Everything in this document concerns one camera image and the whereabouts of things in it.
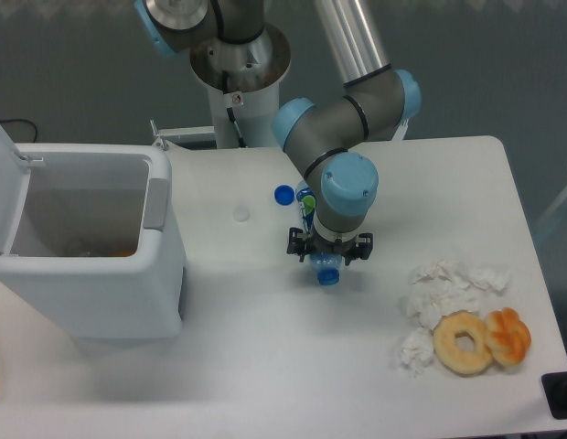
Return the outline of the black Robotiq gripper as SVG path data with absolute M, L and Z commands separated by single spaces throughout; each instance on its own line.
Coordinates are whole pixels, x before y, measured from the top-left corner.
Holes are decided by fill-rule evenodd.
M 318 233 L 312 237 L 303 229 L 292 227 L 288 231 L 286 253 L 296 255 L 303 262 L 305 257 L 316 249 L 319 253 L 343 255 L 344 264 L 349 266 L 353 261 L 366 261 L 373 251 L 373 234 L 360 233 L 356 238 L 346 239 L 343 236 L 334 236 L 332 240 Z

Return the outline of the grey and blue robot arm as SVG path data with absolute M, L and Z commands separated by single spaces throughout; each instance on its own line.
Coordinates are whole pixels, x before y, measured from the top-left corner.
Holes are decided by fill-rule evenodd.
M 360 226 L 379 177 L 354 147 L 405 125 L 422 97 L 411 73 L 391 66 L 367 5 L 315 4 L 345 91 L 326 108 L 308 99 L 280 103 L 291 50 L 265 20 L 263 2 L 139 1 L 135 7 L 158 51 L 188 53 L 208 92 L 217 147 L 278 146 L 315 193 L 313 222 L 290 230 L 287 251 L 368 259 L 373 237 Z

